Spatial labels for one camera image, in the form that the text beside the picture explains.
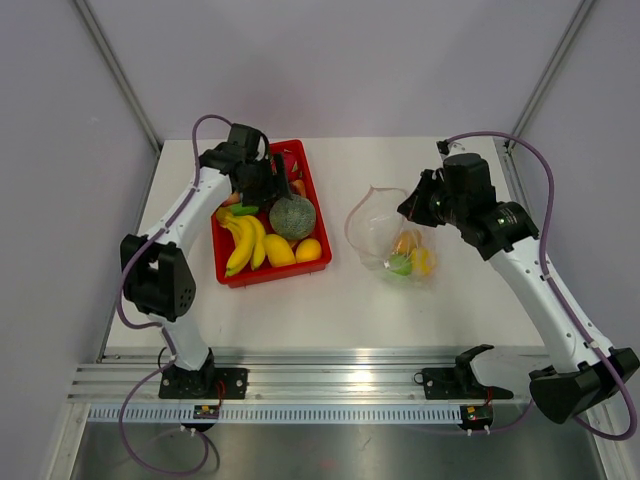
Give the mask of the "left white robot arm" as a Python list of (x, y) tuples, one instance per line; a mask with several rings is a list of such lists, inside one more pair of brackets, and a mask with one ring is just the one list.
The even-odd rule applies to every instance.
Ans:
[(267, 136), (247, 125), (231, 124), (226, 141), (195, 152), (194, 160), (193, 180), (167, 213), (145, 234), (122, 240), (119, 299), (146, 316), (141, 329), (158, 329), (165, 342), (168, 360), (160, 368), (160, 398), (241, 400), (247, 369), (217, 366), (189, 312), (196, 282), (187, 257), (206, 222), (232, 193), (265, 207), (291, 192), (281, 155), (272, 155)]

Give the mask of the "yellow pear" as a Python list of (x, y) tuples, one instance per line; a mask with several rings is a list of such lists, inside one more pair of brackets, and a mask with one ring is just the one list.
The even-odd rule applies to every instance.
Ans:
[(435, 254), (428, 248), (418, 247), (410, 255), (412, 274), (414, 276), (427, 277), (436, 267)]

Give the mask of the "green apple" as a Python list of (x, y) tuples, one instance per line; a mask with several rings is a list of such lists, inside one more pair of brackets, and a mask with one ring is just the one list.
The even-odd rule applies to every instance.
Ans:
[(413, 271), (411, 258), (404, 254), (392, 254), (387, 260), (387, 269), (392, 273), (407, 277)]

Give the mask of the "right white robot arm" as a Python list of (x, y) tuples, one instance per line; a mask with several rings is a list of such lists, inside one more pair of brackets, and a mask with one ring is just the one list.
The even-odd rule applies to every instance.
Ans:
[(542, 252), (533, 220), (520, 204), (497, 199), (479, 155), (450, 155), (440, 168), (423, 170), (397, 211), (418, 225), (456, 227), (509, 285), (551, 359), (529, 374), (531, 397), (549, 420), (562, 424), (578, 416), (620, 392), (636, 373), (636, 353), (614, 347), (579, 308)]

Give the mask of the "clear zip top bag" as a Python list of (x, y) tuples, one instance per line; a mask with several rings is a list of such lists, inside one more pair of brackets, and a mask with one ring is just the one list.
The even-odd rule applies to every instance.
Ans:
[[(438, 255), (435, 235), (430, 229), (406, 220), (397, 212), (408, 198), (399, 188), (371, 186), (352, 208), (344, 223), (345, 238), (358, 255), (361, 264), (380, 279), (403, 288), (431, 288), (435, 284)], [(436, 267), (427, 277), (403, 277), (387, 269), (387, 260), (394, 254), (396, 237), (403, 230), (417, 229), (422, 235), (420, 247), (430, 249), (436, 257)]]

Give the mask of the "netted green melon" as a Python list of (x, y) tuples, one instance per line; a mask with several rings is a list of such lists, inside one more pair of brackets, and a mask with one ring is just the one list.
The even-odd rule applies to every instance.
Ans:
[(280, 198), (269, 211), (273, 231), (286, 240), (302, 240), (309, 236), (316, 225), (316, 210), (306, 198), (293, 195)]

